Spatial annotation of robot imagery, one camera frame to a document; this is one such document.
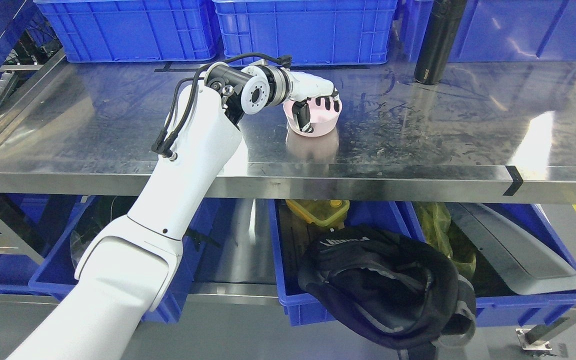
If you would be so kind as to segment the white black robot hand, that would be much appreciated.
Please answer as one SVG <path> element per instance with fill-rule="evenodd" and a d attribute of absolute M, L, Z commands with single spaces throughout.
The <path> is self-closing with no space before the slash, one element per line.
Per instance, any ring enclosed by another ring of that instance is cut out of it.
<path fill-rule="evenodd" d="M 339 91 L 331 80 L 304 71 L 286 71 L 289 80 L 289 91 L 284 103 L 294 101 L 292 113 L 298 121 L 302 132 L 313 131 L 310 125 L 309 98 L 329 97 L 341 100 Z"/>

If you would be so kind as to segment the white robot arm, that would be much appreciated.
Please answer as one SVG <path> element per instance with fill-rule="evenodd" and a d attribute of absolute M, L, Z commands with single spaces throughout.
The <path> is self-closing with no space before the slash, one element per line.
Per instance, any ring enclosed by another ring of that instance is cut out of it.
<path fill-rule="evenodd" d="M 174 88 L 151 150 L 158 160 L 126 215 L 101 230 L 75 269 L 77 284 L 7 356 L 9 360 L 119 360 L 147 312 L 161 303 L 183 237 L 242 141 L 238 121 L 290 93 L 292 57 L 250 52 L 195 71 Z"/>

